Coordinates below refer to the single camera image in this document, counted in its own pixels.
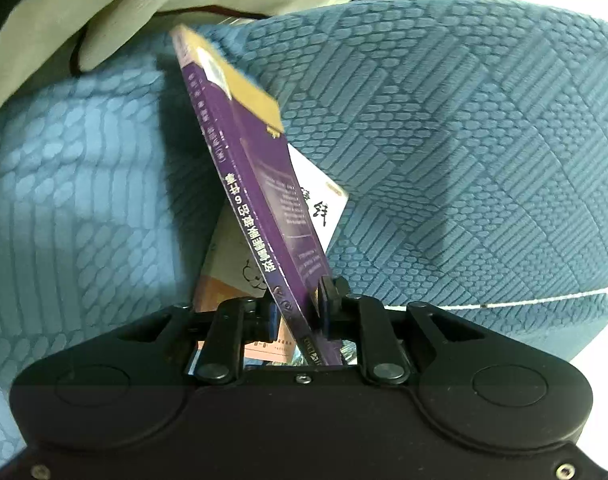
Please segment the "white and pink book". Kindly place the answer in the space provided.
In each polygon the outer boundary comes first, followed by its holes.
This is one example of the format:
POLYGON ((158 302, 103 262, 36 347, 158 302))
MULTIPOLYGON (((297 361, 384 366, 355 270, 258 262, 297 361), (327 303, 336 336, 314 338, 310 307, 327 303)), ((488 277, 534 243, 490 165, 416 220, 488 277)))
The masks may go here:
POLYGON ((317 315, 317 283, 330 272, 325 252, 348 195, 296 148, 293 170, 257 162, 251 175, 261 186, 249 214, 223 207, 201 271, 194 306, 215 310, 237 297, 275 302, 277 339, 250 342, 253 362, 339 364, 341 346, 322 339, 317 315))

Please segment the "purple and gold book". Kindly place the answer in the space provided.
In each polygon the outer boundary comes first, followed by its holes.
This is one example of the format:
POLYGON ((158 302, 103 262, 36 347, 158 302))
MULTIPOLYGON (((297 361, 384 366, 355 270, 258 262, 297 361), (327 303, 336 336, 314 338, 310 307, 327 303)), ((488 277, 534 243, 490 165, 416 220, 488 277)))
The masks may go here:
POLYGON ((185 26, 171 33, 193 110, 244 243, 308 362, 340 365, 317 285, 331 273, 295 177, 277 101, 185 26))

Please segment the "blue textured chair cover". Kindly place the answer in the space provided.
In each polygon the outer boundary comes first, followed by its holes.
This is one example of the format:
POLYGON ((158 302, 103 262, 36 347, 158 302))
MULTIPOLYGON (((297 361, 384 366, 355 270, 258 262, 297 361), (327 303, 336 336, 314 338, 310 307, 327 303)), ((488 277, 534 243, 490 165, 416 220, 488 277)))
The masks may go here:
MULTIPOLYGON (((608 322, 608 23, 502 0, 368 0, 213 26, 349 196, 335 273, 571 359, 608 322)), ((35 360, 187 302, 225 196, 171 39, 0 110, 0 466, 35 360)))

